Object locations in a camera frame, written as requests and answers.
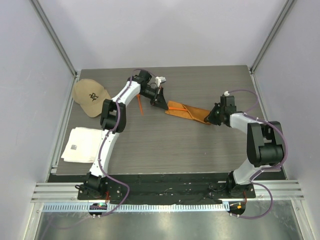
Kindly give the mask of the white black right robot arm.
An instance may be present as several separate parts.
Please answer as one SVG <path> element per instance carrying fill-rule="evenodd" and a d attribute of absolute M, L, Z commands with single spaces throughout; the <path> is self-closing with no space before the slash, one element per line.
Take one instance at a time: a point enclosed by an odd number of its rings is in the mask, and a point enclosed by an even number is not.
<path fill-rule="evenodd" d="M 239 198 L 260 174 L 281 170 L 288 152 L 278 121 L 263 121 L 238 111 L 235 97 L 225 92 L 204 122 L 216 126 L 224 124 L 246 134 L 246 160 L 228 174 L 225 184 L 227 196 Z"/>

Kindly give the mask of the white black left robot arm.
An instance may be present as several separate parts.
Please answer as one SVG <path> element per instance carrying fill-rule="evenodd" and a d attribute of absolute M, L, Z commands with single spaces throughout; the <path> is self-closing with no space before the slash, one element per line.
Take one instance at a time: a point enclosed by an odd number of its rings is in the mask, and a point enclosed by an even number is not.
<path fill-rule="evenodd" d="M 150 100 L 154 107 L 168 110 L 164 97 L 164 76 L 155 76 L 144 69 L 137 69 L 138 74 L 132 74 L 124 88 L 112 99 L 106 99 L 102 104 L 100 126 L 102 128 L 101 141 L 95 160 L 85 176 L 83 184 L 76 185 L 78 200 L 100 200 L 111 194 L 112 183 L 125 187 L 127 192 L 130 187 L 107 174 L 110 158 L 120 133 L 127 124 L 127 106 L 137 95 Z"/>

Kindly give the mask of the orange plastic fork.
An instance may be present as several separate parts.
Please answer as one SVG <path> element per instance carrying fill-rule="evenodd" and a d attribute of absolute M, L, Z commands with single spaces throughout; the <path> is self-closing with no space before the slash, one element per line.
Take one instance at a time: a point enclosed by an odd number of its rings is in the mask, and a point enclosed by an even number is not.
<path fill-rule="evenodd" d="M 142 103 L 141 103 L 141 95 L 140 95 L 140 94 L 137 94 L 136 97 L 137 97 L 137 100 L 138 100 L 138 105 L 139 105 L 140 113 L 141 113 L 141 115 L 143 116 L 143 115 L 144 115 L 144 111 L 143 111 L 143 107 L 142 107 Z"/>

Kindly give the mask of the orange cloth napkin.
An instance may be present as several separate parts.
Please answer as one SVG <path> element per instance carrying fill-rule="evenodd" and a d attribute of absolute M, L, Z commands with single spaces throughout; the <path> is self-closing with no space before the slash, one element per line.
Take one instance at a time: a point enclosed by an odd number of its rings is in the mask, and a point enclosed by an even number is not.
<path fill-rule="evenodd" d="M 179 117 L 179 118 L 183 118 L 183 119 L 187 119 L 187 120 L 196 121 L 196 122 L 199 122 L 202 124 L 210 125 L 210 123 L 204 122 L 204 118 L 210 113 L 210 110 L 206 110 L 203 108 L 197 108 L 194 106 L 189 106 L 189 105 L 182 104 L 182 103 L 175 102 L 175 101 L 169 101 L 167 105 L 168 105 L 168 107 L 187 109 L 187 111 L 166 110 L 165 113 L 167 115 L 171 115 L 171 116 L 175 116 L 175 117 Z"/>

